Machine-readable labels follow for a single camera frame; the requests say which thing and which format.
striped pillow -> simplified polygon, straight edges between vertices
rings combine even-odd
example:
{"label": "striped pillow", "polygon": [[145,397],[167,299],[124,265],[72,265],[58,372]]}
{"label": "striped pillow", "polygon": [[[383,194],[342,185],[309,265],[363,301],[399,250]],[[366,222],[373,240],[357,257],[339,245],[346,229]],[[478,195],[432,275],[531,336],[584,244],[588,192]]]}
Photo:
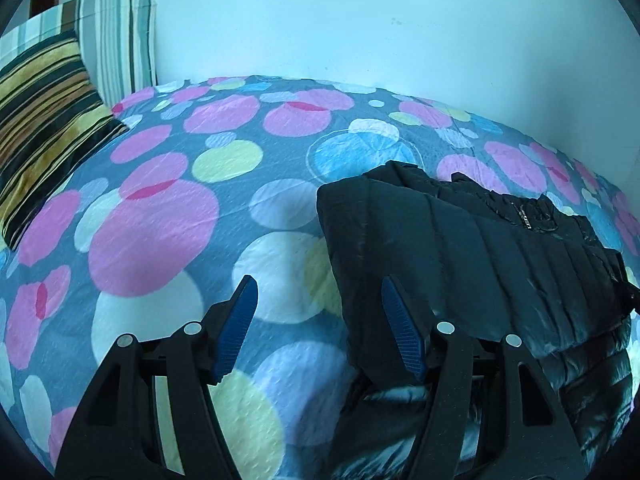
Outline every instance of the striped pillow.
{"label": "striped pillow", "polygon": [[89,78],[111,108],[158,84],[155,23],[153,0],[71,0],[0,38],[0,68],[42,40],[74,30]]}
{"label": "striped pillow", "polygon": [[0,70],[0,230],[14,250],[46,199],[128,128],[89,82],[74,31]]}

white circle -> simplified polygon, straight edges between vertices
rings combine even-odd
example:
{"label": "white circle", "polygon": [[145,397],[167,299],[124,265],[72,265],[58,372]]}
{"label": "white circle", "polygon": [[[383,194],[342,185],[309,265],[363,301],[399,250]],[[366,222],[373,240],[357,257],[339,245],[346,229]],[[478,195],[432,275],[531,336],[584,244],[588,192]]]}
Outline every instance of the white circle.
{"label": "white circle", "polygon": [[349,83],[334,83],[334,88],[347,94],[373,94],[377,88],[373,86],[355,85]]}
{"label": "white circle", "polygon": [[593,205],[596,205],[599,208],[602,208],[602,206],[600,205],[600,202],[598,202],[598,199],[594,197],[587,189],[582,188],[582,196],[585,202],[590,202]]}
{"label": "white circle", "polygon": [[171,83],[165,83],[163,85],[156,86],[156,90],[160,94],[168,94],[170,92],[175,92],[177,89],[182,88],[184,86],[184,80],[182,81],[172,81]]}
{"label": "white circle", "polygon": [[15,251],[14,259],[11,260],[11,263],[6,268],[6,276],[8,278],[11,277],[11,275],[15,272],[15,269],[17,269],[18,265],[20,265],[20,261],[18,261],[18,254],[20,254],[20,247],[18,247],[18,250]]}
{"label": "white circle", "polygon": [[142,115],[137,114],[125,117],[124,119],[121,119],[120,122],[126,124],[129,127],[129,130],[133,130],[136,126],[138,126],[141,120]]}
{"label": "white circle", "polygon": [[98,197],[84,212],[82,218],[76,226],[74,233],[74,245],[76,250],[86,253],[91,246],[91,240],[98,232],[98,229],[107,219],[107,216],[116,206],[122,202],[117,189]]}
{"label": "white circle", "polygon": [[438,332],[442,332],[443,334],[453,334],[456,330],[449,321],[441,321],[436,325]]}
{"label": "white circle", "polygon": [[30,375],[20,388],[20,402],[31,439],[41,450],[49,452],[51,403],[42,380]]}
{"label": "white circle", "polygon": [[269,229],[298,229],[316,215],[318,187],[306,180],[274,180],[254,193],[249,202],[251,218]]}
{"label": "white circle", "polygon": [[9,356],[6,353],[6,345],[0,343],[0,406],[5,413],[14,405],[14,382],[11,377],[11,366]]}
{"label": "white circle", "polygon": [[202,325],[197,321],[194,321],[193,323],[185,325],[183,330],[187,335],[196,335],[197,333],[200,333],[200,330],[202,330]]}
{"label": "white circle", "polygon": [[126,348],[131,343],[133,343],[133,338],[129,334],[121,335],[118,338],[117,343],[120,348]]}
{"label": "white circle", "polygon": [[454,148],[459,150],[463,148],[471,148],[473,144],[460,132],[451,130],[450,128],[437,128],[436,133],[438,136],[448,142]]}
{"label": "white circle", "polygon": [[274,323],[300,323],[322,310],[305,286],[308,252],[318,241],[298,232],[273,232],[253,241],[233,270],[236,286],[246,274],[258,282],[255,317]]}
{"label": "white circle", "polygon": [[146,296],[119,298],[101,292],[91,328],[95,360],[100,364],[121,334],[133,334],[138,341],[169,337],[186,323],[202,319],[203,314],[200,291],[184,270]]}
{"label": "white circle", "polygon": [[356,119],[349,124],[349,133],[356,134],[358,132],[371,132],[380,134],[389,139],[398,140],[400,131],[397,126],[380,121],[379,119]]}
{"label": "white circle", "polygon": [[465,137],[469,137],[469,139],[478,138],[478,134],[476,134],[475,131],[473,130],[469,130],[468,128],[460,128],[460,133],[463,134]]}
{"label": "white circle", "polygon": [[516,348],[518,348],[522,344],[522,339],[520,339],[515,334],[509,334],[505,338],[505,341],[507,342],[507,345],[510,345],[510,346],[513,346],[513,347],[516,347]]}

bedspread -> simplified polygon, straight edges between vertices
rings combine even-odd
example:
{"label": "bedspread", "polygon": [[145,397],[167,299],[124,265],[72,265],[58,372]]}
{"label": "bedspread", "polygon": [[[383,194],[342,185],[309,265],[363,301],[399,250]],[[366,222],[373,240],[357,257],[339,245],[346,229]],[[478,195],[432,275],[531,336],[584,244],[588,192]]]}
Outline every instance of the bedspread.
{"label": "bedspread", "polygon": [[[167,336],[251,274],[255,319],[236,369],[211,389],[214,406],[242,478],[314,478],[354,378],[316,190],[388,160],[442,180],[461,171],[497,192],[546,194],[587,216],[623,253],[629,278],[640,277],[640,224],[618,188],[440,102],[249,76],[146,88],[114,112],[130,132],[61,186],[15,253],[0,253],[0,402],[51,470],[119,334]],[[628,349],[636,387],[637,321]],[[158,406],[166,418],[166,399]]]}

black puffer jacket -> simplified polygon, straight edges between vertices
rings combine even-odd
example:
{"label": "black puffer jacket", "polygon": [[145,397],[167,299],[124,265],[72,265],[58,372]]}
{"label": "black puffer jacket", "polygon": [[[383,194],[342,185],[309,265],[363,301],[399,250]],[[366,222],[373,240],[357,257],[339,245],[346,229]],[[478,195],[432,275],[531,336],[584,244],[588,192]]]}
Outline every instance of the black puffer jacket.
{"label": "black puffer jacket", "polygon": [[[615,441],[632,400],[625,351],[632,286],[620,254],[600,244],[586,218],[563,215],[545,196],[500,195],[460,174],[440,182],[398,162],[322,186],[318,215],[350,359],[366,376],[360,383],[372,381],[368,391],[351,396],[338,424],[335,450],[341,440],[344,445],[330,460],[335,477],[392,478],[393,467],[371,476],[349,464],[362,463],[363,452],[372,458],[376,448],[387,465],[397,465],[415,435],[409,423],[401,438],[385,439],[381,431],[365,452],[353,424],[365,418],[371,424],[371,407],[379,402],[386,410],[394,405],[405,421],[419,412],[415,398],[385,399],[390,388],[415,386],[380,302],[380,283],[389,274],[399,276],[414,302],[471,336],[500,340],[517,333],[558,391],[589,467]],[[353,399],[366,400],[370,413],[362,417],[364,404]],[[472,405],[470,423],[478,417]]]}

